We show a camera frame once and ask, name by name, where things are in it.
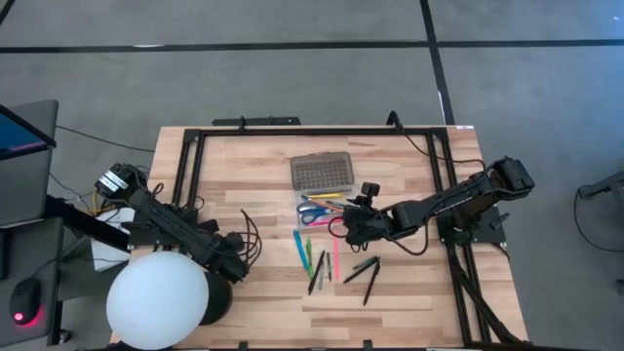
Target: yellow marker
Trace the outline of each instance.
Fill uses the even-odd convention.
[[[318,195],[307,195],[310,199],[331,199],[331,198],[340,198],[343,197],[343,193],[331,193],[331,194],[318,194]]]

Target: wooden table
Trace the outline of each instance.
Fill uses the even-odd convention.
[[[165,184],[158,196],[162,202],[172,198],[184,129],[163,128],[158,139],[149,187]],[[474,129],[449,127],[448,133],[454,159],[481,158]],[[412,139],[427,150],[423,136]],[[403,136],[209,137],[198,186],[198,195],[206,200],[200,218],[216,218],[222,233],[241,230],[245,222],[240,209],[244,209],[258,225],[264,248],[245,282],[234,285],[229,313],[214,325],[198,328],[177,347],[237,347],[239,341],[248,341],[250,347],[362,347],[364,339],[371,339],[375,347],[462,344],[447,254],[438,240],[435,220],[429,224],[429,250],[420,257],[385,241],[371,243],[365,253],[352,253],[340,242],[340,280],[364,258],[374,254],[382,257],[366,307],[362,302],[372,269],[348,285],[330,283],[326,275],[323,290],[308,296],[308,276],[293,240],[290,158],[323,151],[348,151],[356,183],[381,185],[373,203],[376,207],[434,193],[429,159]],[[193,155],[191,149],[184,189],[188,188]],[[456,170],[463,180],[480,166],[457,164]],[[332,252],[332,237],[326,228],[302,232],[303,240],[307,236],[312,238],[314,262],[322,250]],[[423,229],[403,243],[421,248]],[[511,332],[526,339],[506,257],[491,245],[473,248],[486,301]],[[139,248],[133,257],[150,252],[151,248]],[[474,308],[468,297],[467,305],[473,339],[478,340]]]

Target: lamp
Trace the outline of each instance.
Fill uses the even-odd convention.
[[[186,255],[157,252],[119,273],[108,293],[106,316],[113,332],[144,350],[172,346],[213,323],[232,300],[229,282]]]

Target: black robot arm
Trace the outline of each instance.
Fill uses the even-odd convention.
[[[533,188],[533,179],[520,160],[505,157],[482,172],[428,198],[403,201],[377,210],[371,206],[379,185],[364,183],[362,192],[343,212],[348,233],[346,241],[352,246],[386,239],[396,242],[426,225],[430,217],[450,211],[454,226],[471,230],[478,225],[480,215],[500,200],[524,198]]]
[[[240,233],[229,233],[223,237],[216,233],[218,225],[214,220],[211,230],[192,225],[185,219],[183,209],[155,199],[155,194],[162,190],[162,184],[150,192],[145,175],[136,167],[115,164],[97,181],[96,188],[97,193],[109,203],[133,208],[147,218],[149,225],[179,241],[202,267],[221,274],[232,283],[247,275],[249,265],[239,256],[247,243]]]

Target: black pen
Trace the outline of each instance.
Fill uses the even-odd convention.
[[[328,253],[328,273],[330,275],[330,282],[332,281],[332,262],[330,261],[330,254]]]
[[[379,257],[375,257],[374,259],[371,259],[365,265],[360,267],[360,269],[358,269],[355,273],[353,273],[347,279],[345,279],[343,284],[347,284],[347,283],[351,282],[354,278],[356,278],[357,276],[362,274],[362,272],[364,272],[365,270],[369,269],[369,267],[371,267],[372,265],[374,265],[374,264],[376,264],[378,262],[379,262]]]
[[[379,268],[381,268],[381,262],[378,261],[377,265],[375,265],[374,267],[374,271],[372,272],[372,277],[370,278],[370,283],[369,283],[369,287],[367,288],[367,294],[364,296],[364,305],[367,305],[367,302],[369,302],[369,296],[371,296],[371,291],[372,291],[372,285],[374,284],[374,279],[377,276],[377,273],[379,273]]]
[[[319,276],[319,268],[321,268],[321,265],[323,264],[324,256],[325,256],[325,250],[323,250],[323,252],[321,253],[321,256],[319,257],[319,264],[316,265],[316,270],[314,271],[314,277],[312,278],[312,280],[310,281],[310,285],[308,286],[308,294],[311,294],[312,291],[314,290],[314,284],[316,283],[316,278]]]

